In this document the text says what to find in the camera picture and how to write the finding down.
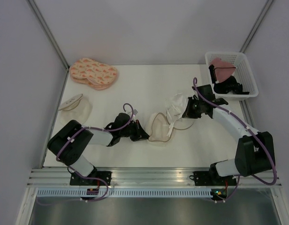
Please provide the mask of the white plastic basket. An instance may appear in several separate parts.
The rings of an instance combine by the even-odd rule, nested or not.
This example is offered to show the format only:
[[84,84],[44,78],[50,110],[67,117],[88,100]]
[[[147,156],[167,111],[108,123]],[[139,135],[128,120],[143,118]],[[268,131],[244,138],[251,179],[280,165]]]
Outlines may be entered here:
[[[233,92],[229,92],[228,94],[218,94],[214,91],[213,89],[214,84],[212,84],[208,68],[210,66],[211,61],[214,60],[215,58],[220,58],[222,61],[229,62],[236,67],[236,70],[232,75],[236,78],[238,83],[243,85],[243,91],[250,92],[248,95],[237,95],[234,94]],[[205,62],[207,66],[209,83],[211,84],[213,93],[217,97],[240,101],[256,97],[259,94],[254,75],[252,73],[250,64],[245,54],[241,52],[207,52],[205,54]]]

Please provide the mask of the pink patterned laundry bag stack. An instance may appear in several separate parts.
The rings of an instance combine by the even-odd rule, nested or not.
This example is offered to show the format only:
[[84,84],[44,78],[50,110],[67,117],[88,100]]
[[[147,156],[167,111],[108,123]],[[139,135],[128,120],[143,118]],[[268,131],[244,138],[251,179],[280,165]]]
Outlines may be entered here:
[[116,81],[118,70],[90,58],[81,58],[69,68],[69,74],[76,83],[96,90],[105,90]]

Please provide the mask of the white round mesh laundry bag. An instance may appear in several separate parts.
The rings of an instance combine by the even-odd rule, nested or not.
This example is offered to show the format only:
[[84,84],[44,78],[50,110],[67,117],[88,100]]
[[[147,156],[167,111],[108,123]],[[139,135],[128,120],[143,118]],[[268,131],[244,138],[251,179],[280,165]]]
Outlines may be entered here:
[[145,132],[149,135],[148,142],[155,145],[164,145],[170,142],[176,131],[184,131],[192,127],[194,119],[180,118],[174,122],[171,128],[167,117],[161,113],[153,113],[145,126]]

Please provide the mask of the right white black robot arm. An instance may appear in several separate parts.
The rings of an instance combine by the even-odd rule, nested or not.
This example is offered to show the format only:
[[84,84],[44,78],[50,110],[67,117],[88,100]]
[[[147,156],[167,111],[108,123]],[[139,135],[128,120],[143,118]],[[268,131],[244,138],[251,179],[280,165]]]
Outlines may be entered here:
[[183,118],[199,119],[203,114],[220,123],[236,140],[233,159],[210,165],[209,181],[221,184],[228,176],[252,176],[263,184],[276,184],[274,141],[269,132],[260,132],[240,119],[223,98],[216,98],[210,85],[193,85],[195,95],[188,98]]

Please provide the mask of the pink bra in basket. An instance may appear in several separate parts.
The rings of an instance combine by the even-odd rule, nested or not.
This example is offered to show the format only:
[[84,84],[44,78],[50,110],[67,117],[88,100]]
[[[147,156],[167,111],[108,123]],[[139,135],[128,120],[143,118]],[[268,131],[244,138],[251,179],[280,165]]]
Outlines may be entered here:
[[215,58],[211,61],[209,69],[214,81],[222,83],[231,77],[236,67],[229,62],[222,61],[220,58]]

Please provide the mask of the black bra in basket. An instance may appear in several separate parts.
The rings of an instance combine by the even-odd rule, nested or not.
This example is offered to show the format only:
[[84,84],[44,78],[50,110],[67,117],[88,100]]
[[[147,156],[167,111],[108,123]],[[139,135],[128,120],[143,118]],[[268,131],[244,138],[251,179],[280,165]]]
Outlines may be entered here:
[[243,85],[238,83],[233,75],[221,83],[215,82],[212,76],[211,80],[212,84],[214,84],[213,89],[218,94],[228,94],[229,92],[233,92],[237,95],[248,95],[250,93],[249,91],[243,91]]

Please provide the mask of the aluminium mounting rail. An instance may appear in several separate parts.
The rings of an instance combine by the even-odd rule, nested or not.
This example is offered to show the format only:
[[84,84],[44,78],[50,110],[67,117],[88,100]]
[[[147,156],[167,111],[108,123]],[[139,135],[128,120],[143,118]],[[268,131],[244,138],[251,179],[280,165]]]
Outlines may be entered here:
[[[104,168],[112,173],[111,186],[118,188],[190,188],[195,182],[189,179],[193,171],[205,168]],[[65,188],[70,186],[70,173],[65,167],[33,169],[28,179],[30,187]]]

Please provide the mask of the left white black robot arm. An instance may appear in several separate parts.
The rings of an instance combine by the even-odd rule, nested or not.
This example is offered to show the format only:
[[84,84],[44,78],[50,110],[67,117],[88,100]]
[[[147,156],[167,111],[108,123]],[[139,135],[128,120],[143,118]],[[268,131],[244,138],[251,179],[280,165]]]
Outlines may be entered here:
[[142,128],[139,120],[132,115],[120,113],[104,129],[83,127],[78,121],[71,120],[48,142],[47,148],[63,163],[71,174],[71,186],[109,186],[111,171],[99,171],[84,156],[89,145],[112,147],[121,138],[131,141],[148,140],[149,135]]

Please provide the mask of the white bra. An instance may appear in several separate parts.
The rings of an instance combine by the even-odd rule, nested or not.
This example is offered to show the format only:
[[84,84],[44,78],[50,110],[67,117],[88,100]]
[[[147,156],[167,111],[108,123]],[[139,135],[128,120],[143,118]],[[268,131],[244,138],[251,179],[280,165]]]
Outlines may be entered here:
[[188,98],[182,93],[178,93],[166,100],[166,119],[169,124],[168,137],[171,136],[174,129],[186,130],[193,125],[193,120],[183,118],[187,103]]

